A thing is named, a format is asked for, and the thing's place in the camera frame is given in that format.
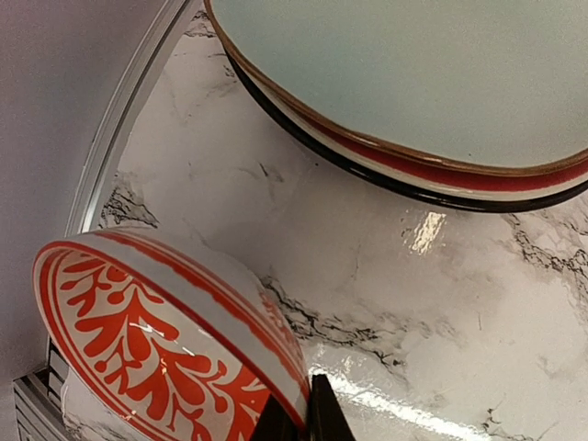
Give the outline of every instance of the stacked plates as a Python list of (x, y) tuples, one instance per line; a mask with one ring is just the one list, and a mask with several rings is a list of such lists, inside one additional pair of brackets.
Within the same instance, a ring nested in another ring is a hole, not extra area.
[(588, 187), (588, 6), (206, 0), (262, 108), (381, 187), (477, 211)]

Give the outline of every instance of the metal grate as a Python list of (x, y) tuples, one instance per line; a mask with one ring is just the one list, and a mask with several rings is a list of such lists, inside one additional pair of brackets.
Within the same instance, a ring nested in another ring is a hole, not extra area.
[(67, 378), (70, 368), (59, 353), (57, 347), (51, 343), (49, 346), (49, 377), (47, 380), (47, 394), (50, 402), (60, 410), (62, 408), (62, 386)]
[(53, 392), (42, 380), (50, 378), (51, 373), (45, 369), (13, 383), (20, 441), (73, 440), (65, 431), (59, 406), (49, 398)]

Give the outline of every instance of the light blue plate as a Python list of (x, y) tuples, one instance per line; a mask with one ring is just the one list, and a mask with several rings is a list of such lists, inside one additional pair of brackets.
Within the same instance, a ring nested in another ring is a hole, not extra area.
[(588, 145), (586, 1), (210, 2), (248, 62), (348, 130), (473, 169)]

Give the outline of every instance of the white wall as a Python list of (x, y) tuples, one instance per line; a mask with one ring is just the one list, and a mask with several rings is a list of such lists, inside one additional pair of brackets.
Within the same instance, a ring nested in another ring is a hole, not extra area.
[(107, 102), (164, 0), (0, 0), (0, 430), (45, 359), (30, 269), (63, 235)]

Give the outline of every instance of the brown plate edge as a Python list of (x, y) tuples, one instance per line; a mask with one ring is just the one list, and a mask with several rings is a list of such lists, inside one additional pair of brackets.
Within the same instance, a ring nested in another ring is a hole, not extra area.
[(271, 89), (280, 99), (284, 100), (288, 106), (296, 109), (302, 115), (309, 119), (313, 119), (317, 123), (323, 125), (335, 133), (345, 136), (347, 139), (359, 142), (372, 149), (381, 150), (385, 153), (392, 154), (401, 158), (405, 158), (417, 163), (427, 164), (434, 167), (445, 168), (448, 170), (456, 170), (460, 172), (468, 172), (479, 175), (494, 175), (494, 176), (534, 176), (547, 175), (550, 173), (565, 170), (577, 163), (588, 159), (588, 149), (582, 150), (572, 156), (560, 159), (553, 163), (534, 165), (532, 167), (497, 167), (492, 165), (479, 165), (465, 163), (453, 159), (447, 159), (442, 156), (436, 156), (429, 153), (420, 152), (410, 147), (395, 144), (393, 142), (384, 141), (379, 138), (347, 129), (339, 124), (331, 121), (312, 108), (308, 107), (296, 97), (291, 95), (281, 86), (277, 85), (270, 78), (266, 77), (257, 67), (255, 67), (247, 58), (237, 49), (229, 36), (222, 30), (222, 27), (212, 12), (212, 0), (204, 0), (210, 22), (219, 37), (224, 49), (237, 61), (244, 70), (260, 81), (263, 85)]

